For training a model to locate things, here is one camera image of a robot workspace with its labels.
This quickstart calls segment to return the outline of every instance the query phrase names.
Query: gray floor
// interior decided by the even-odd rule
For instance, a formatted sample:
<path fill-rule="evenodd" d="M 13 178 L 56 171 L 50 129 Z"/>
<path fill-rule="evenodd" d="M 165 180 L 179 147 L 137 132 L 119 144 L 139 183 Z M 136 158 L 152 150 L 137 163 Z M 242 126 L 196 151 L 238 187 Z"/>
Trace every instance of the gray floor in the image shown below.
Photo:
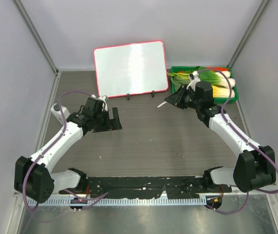
<path fill-rule="evenodd" d="M 233 211 L 245 196 L 224 197 L 222 210 Z M 35 218 L 51 220 L 69 208 L 40 207 Z M 31 221 L 24 212 L 18 234 L 276 234 L 265 195 L 251 195 L 247 207 L 222 215 L 204 206 L 93 207 L 68 213 L 54 222 Z"/>
<path fill-rule="evenodd" d="M 97 94 L 95 72 L 63 72 L 56 100 L 69 90 Z M 57 163 L 54 172 L 75 167 L 89 176 L 183 176 L 202 175 L 215 166 L 234 167 L 236 158 L 222 139 L 206 128 L 194 110 L 171 105 L 156 109 L 170 90 L 150 94 L 112 98 L 109 107 L 118 107 L 123 130 L 87 133 Z M 70 94 L 62 105 L 78 111 L 87 96 Z M 236 104 L 226 110 L 243 129 Z M 47 142 L 61 128 L 51 116 Z"/>

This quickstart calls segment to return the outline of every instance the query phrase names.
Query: whiteboard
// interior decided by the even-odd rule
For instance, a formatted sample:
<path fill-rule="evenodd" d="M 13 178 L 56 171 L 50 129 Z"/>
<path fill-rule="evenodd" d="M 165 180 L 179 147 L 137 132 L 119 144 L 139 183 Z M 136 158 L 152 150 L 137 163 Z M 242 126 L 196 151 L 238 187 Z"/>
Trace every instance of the whiteboard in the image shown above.
<path fill-rule="evenodd" d="M 97 48 L 94 63 L 100 96 L 119 97 L 168 89 L 162 41 Z"/>

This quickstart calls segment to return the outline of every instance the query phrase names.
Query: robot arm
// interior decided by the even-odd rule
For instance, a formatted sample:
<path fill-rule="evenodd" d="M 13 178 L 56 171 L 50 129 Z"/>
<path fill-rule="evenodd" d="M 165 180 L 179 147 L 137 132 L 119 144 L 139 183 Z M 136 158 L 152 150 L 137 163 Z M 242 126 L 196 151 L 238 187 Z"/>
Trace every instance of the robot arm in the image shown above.
<path fill-rule="evenodd" d="M 195 109 L 198 119 L 216 132 L 238 158 L 235 168 L 216 167 L 206 170 L 204 178 L 208 187 L 228 184 L 237 186 L 242 192 L 248 192 L 275 183 L 276 171 L 274 167 L 260 156 L 250 146 L 250 143 L 257 146 L 275 162 L 273 149 L 270 146 L 261 147 L 260 144 L 250 139 L 231 121 L 225 111 L 227 121 L 224 120 L 221 106 L 214 104 L 212 87 L 209 82 L 199 81 L 194 87 L 195 91 L 181 86 L 176 93 L 165 98 L 165 102 L 180 109 L 187 107 Z M 248 140 L 248 143 L 244 142 L 241 136 L 238 136 L 229 123 Z"/>
<path fill-rule="evenodd" d="M 113 119 L 110 119 L 106 103 L 107 97 L 90 97 L 81 112 L 70 114 L 65 107 L 61 107 L 66 117 L 66 130 L 61 130 L 39 151 L 29 158 L 21 156 L 16 162 L 14 188 L 22 192 L 23 181 L 26 172 L 32 163 L 40 158 L 30 173 L 26 184 L 26 195 L 39 203 L 45 202 L 52 193 L 72 188 L 73 192 L 79 193 L 86 188 L 87 175 L 75 168 L 69 168 L 65 172 L 52 173 L 52 170 L 65 152 L 87 132 L 105 132 L 122 129 L 119 121 L 118 110 L 113 108 Z M 51 112 L 61 122 L 59 106 L 55 104 Z"/>

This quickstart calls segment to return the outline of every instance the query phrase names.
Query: white wall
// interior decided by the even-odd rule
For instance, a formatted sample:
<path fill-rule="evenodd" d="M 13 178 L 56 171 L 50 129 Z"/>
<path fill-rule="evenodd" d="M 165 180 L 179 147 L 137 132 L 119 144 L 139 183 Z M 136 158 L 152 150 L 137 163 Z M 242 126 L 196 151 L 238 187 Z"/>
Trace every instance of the white wall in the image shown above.
<path fill-rule="evenodd" d="M 270 145 L 278 164 L 278 1 L 272 1 L 233 72 L 252 137 Z"/>
<path fill-rule="evenodd" d="M 96 47 L 161 39 L 167 66 L 227 65 L 261 0 L 22 0 L 60 69 Z"/>
<path fill-rule="evenodd" d="M 53 72 L 10 0 L 0 0 L 0 234 L 11 213 L 15 161 L 35 150 Z"/>

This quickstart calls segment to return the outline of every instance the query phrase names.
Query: purple cable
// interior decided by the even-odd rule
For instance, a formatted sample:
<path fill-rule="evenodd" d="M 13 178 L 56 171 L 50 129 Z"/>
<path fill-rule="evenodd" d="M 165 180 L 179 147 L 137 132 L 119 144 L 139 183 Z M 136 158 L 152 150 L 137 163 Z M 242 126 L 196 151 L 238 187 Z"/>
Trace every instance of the purple cable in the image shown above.
<path fill-rule="evenodd" d="M 228 122 L 228 119 L 226 118 L 226 116 L 225 116 L 225 114 L 224 114 L 224 108 L 225 108 L 225 106 L 227 105 L 227 103 L 229 102 L 229 100 L 230 100 L 231 97 L 232 97 L 232 86 L 231 86 L 231 83 L 230 83 L 229 79 L 226 77 L 226 75 L 225 75 L 222 71 L 220 71 L 220 70 L 218 70 L 218 69 L 214 69 L 214 68 L 212 68 L 212 69 L 210 69 L 210 68 L 205 68 L 205 69 L 199 70 L 199 71 L 197 71 L 197 72 L 198 72 L 198 74 L 199 74 L 199 73 L 205 72 L 205 71 L 216 71 L 216 72 L 219 72 L 219 73 L 225 78 L 225 80 L 226 80 L 226 82 L 227 82 L 227 84 L 228 84 L 228 86 L 229 86 L 229 89 L 230 89 L 229 97 L 227 98 L 227 100 L 225 101 L 225 103 L 224 103 L 224 104 L 222 105 L 222 107 L 221 107 L 221 115 L 222 115 L 224 121 L 225 121 L 225 122 Z M 228 123 L 228 125 L 231 127 L 231 129 L 232 129 L 243 141 L 245 141 L 247 144 L 249 144 L 253 149 L 255 149 L 257 152 L 259 152 L 266 160 L 268 160 L 268 162 L 274 167 L 274 169 L 276 170 L 276 172 L 277 172 L 277 174 L 278 174 L 278 167 L 277 167 L 277 165 L 272 161 L 272 159 L 269 158 L 268 155 L 266 155 L 264 152 L 262 152 L 262 151 L 261 151 L 257 146 L 255 146 L 254 144 L 248 143 L 248 139 L 246 139 L 246 138 L 245 138 L 245 137 L 244 137 L 232 124 L 231 124 L 231 123 Z M 266 190 L 263 190 L 263 189 L 257 189 L 257 190 L 260 191 L 260 192 L 263 192 L 263 193 L 267 193 L 267 194 L 277 194 L 277 193 L 278 193 L 278 189 L 275 190 L 275 191 L 266 191 Z M 232 215 L 232 214 L 235 214 L 235 213 L 237 213 L 237 212 L 239 212 L 239 211 L 241 211 L 242 209 L 245 208 L 245 206 L 246 206 L 246 204 L 247 204 L 247 202 L 248 202 L 248 199 L 249 199 L 249 193 L 246 194 L 246 200 L 245 200 L 243 206 L 240 207 L 240 208 L 239 208 L 238 210 L 236 210 L 236 211 L 232 211 L 232 212 L 226 212 L 226 211 L 220 211 L 220 210 L 215 210 L 215 211 L 218 212 L 218 213 L 224 214 L 224 215 Z"/>
<path fill-rule="evenodd" d="M 23 196 L 23 202 L 24 202 L 24 205 L 25 205 L 25 208 L 27 209 L 28 212 L 33 212 L 37 207 L 35 207 L 34 209 L 32 209 L 28 203 L 27 203 L 27 198 L 26 198 L 26 184 L 27 184 L 27 180 L 28 180 L 28 177 L 30 176 L 30 173 L 32 171 L 32 169 L 35 167 L 35 165 L 38 163 L 38 161 L 44 157 L 44 154 L 47 153 L 60 139 L 61 137 L 63 136 L 63 134 L 65 133 L 66 131 L 66 126 L 67 126 L 67 123 L 66 123 L 66 118 L 65 118 L 65 115 L 63 113 L 63 110 L 62 110 L 62 105 L 61 105 L 61 100 L 62 98 L 67 95 L 67 94 L 70 94 L 70 93 L 81 93 L 81 94 L 86 94 L 88 96 L 91 96 L 90 94 L 84 92 L 84 91 L 80 91 L 80 90 L 72 90 L 72 91 L 68 91 L 68 92 L 65 92 L 63 93 L 60 97 L 59 97 L 59 100 L 58 100 L 58 105 L 60 107 L 60 112 L 61 112 L 61 115 L 62 115 L 62 120 L 63 120 L 63 130 L 62 130 L 62 133 L 35 159 L 35 161 L 32 163 L 32 165 L 30 166 L 30 168 L 27 170 L 26 172 L 26 175 L 24 177 L 24 181 L 23 181 L 23 186 L 22 186 L 22 196 Z"/>
<path fill-rule="evenodd" d="M 223 215 L 233 215 L 233 214 L 236 214 L 236 213 L 238 213 L 239 211 L 241 211 L 242 209 L 245 208 L 245 206 L 247 205 L 248 199 L 249 199 L 249 193 L 246 193 L 246 200 L 245 200 L 244 204 L 238 210 L 231 211 L 231 212 L 228 212 L 228 211 L 219 211 L 219 210 L 214 209 L 212 206 L 209 206 L 209 205 L 206 205 L 206 207 L 208 207 L 211 210 L 214 210 L 217 213 L 223 214 Z"/>
<path fill-rule="evenodd" d="M 226 118 L 225 114 L 224 114 L 224 107 L 227 105 L 227 103 L 229 102 L 229 100 L 231 99 L 232 97 L 232 87 L 231 87 L 231 83 L 229 81 L 229 79 L 226 77 L 226 75 L 218 70 L 218 69 L 210 69 L 210 68 L 205 68 L 203 70 L 199 70 L 197 71 L 198 73 L 201 73 L 201 72 L 204 72 L 204 71 L 216 71 L 216 72 L 219 72 L 222 76 L 224 76 L 228 86 L 229 86 L 229 89 L 230 89 L 230 94 L 229 94 L 229 97 L 227 98 L 227 100 L 225 101 L 225 103 L 222 105 L 221 107 L 221 115 L 224 119 L 225 122 L 228 121 L 228 119 Z M 228 124 L 231 129 L 243 140 L 245 141 L 246 143 L 248 143 L 248 139 L 246 139 L 231 123 Z M 269 158 L 268 155 L 266 155 L 264 152 L 262 152 L 257 146 L 255 146 L 254 144 L 252 143 L 248 143 L 253 149 L 255 149 L 259 154 L 261 154 L 266 160 L 269 161 L 269 163 L 274 167 L 274 169 L 276 170 L 277 174 L 278 174 L 278 166 L 273 162 L 272 159 Z M 275 191 L 266 191 L 266 190 L 263 190 L 263 189 L 257 189 L 258 191 L 260 192 L 263 192 L 263 193 L 267 193 L 267 194 L 277 194 L 278 193 L 278 189 L 275 190 Z"/>
<path fill-rule="evenodd" d="M 90 206 L 86 206 L 86 207 L 83 207 L 81 210 L 82 211 L 85 211 L 87 209 L 90 209 L 91 207 L 93 207 L 94 205 L 96 205 L 96 203 L 98 203 L 101 199 L 103 199 L 105 196 L 107 195 L 107 193 L 99 196 L 99 199 L 97 201 L 95 201 L 93 204 L 91 204 Z M 54 222 L 56 221 L 57 219 L 61 218 L 62 216 L 66 215 L 67 213 L 71 212 L 72 210 L 68 210 L 68 211 L 65 211 L 63 212 L 62 214 L 58 215 L 57 217 L 53 218 L 53 219 L 50 219 L 50 220 L 40 220 L 40 219 L 36 219 L 34 218 L 34 215 L 35 215 L 35 211 L 32 213 L 31 217 L 29 218 L 27 224 L 25 225 L 25 228 L 24 228 L 24 231 L 23 231 L 23 234 L 26 233 L 26 230 L 28 229 L 28 226 L 30 225 L 31 223 L 31 220 L 35 220 L 36 222 L 39 222 L 39 223 L 50 223 L 50 222 Z"/>
<path fill-rule="evenodd" d="M 101 199 L 101 197 L 103 195 L 107 195 L 108 193 L 104 193 L 102 194 L 101 196 L 98 196 L 98 197 L 95 197 L 95 198 L 86 198 L 86 197 L 81 197 L 81 196 L 78 196 L 76 194 L 74 194 L 73 192 L 71 192 L 70 190 L 68 189 L 64 189 L 63 191 L 66 191 L 67 193 L 69 193 L 70 195 L 73 195 L 74 197 L 78 198 L 78 199 L 81 199 L 81 200 L 85 200 L 85 201 L 94 201 L 94 200 L 98 200 L 98 199 Z"/>

